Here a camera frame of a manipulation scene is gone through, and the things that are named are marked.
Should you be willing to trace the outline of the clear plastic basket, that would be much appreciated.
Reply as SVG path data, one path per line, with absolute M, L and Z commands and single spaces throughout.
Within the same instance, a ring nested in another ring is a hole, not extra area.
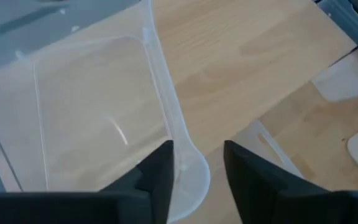
M 290 173 L 303 177 L 259 120 L 255 120 L 237 133 L 232 140 Z M 208 224 L 242 224 L 227 182 L 223 147 L 217 148 L 206 158 L 211 171 L 211 185 L 202 207 L 206 209 L 205 217 L 208 218 Z
M 0 224 L 99 224 L 101 190 L 167 140 L 167 224 L 210 184 L 157 34 L 153 0 L 0 0 Z

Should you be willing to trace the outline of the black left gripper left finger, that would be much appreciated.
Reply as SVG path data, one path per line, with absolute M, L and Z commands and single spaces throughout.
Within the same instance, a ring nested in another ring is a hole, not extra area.
M 167 140 L 129 172 L 101 191 L 99 224 L 167 224 L 174 182 L 174 143 Z

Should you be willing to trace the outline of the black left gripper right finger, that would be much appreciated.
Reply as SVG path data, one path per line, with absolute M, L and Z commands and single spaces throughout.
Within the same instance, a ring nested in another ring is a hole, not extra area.
M 327 190 L 232 140 L 224 142 L 224 164 L 243 224 L 333 224 Z

